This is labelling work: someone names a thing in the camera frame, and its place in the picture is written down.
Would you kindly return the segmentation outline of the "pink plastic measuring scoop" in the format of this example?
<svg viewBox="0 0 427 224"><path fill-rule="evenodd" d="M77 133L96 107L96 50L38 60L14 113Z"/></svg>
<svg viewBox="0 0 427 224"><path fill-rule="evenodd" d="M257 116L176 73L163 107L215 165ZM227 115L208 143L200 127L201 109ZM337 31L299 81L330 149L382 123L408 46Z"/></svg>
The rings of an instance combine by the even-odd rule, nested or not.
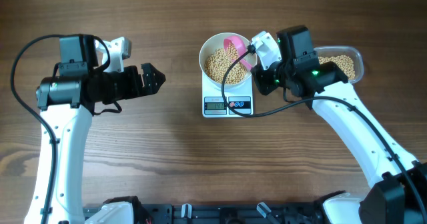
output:
<svg viewBox="0 0 427 224"><path fill-rule="evenodd" d="M233 58L233 60L236 60L238 57L242 56L246 51L246 43L244 42L246 39L242 37L241 35L233 34L228 35L224 39L224 49L227 51L228 49L236 50L238 56L236 58Z"/></svg>

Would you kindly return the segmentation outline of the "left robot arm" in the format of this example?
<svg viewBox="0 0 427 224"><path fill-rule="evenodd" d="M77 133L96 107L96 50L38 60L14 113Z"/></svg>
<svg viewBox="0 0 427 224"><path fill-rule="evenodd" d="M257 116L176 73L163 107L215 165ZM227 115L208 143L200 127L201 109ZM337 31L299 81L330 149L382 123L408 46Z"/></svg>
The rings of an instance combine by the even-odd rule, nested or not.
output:
<svg viewBox="0 0 427 224"><path fill-rule="evenodd" d="M126 38L104 42L94 35L58 35L61 60L36 90L41 151L35 190L25 223L84 223L81 197L84 150L95 104L156 94L165 75L151 63L123 66Z"/></svg>

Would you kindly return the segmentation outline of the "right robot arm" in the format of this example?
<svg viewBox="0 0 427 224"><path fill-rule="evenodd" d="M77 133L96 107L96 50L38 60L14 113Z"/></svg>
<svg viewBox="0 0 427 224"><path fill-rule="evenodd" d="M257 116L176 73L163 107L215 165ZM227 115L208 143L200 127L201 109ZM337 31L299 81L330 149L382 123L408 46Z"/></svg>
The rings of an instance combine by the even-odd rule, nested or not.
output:
<svg viewBox="0 0 427 224"><path fill-rule="evenodd" d="M343 192L323 200L327 222L426 222L426 165L388 134L335 63L319 62L307 27L283 29L275 37L262 31L250 49L260 58L252 70L259 92L281 87L314 110L338 134L370 186L365 197Z"/></svg>

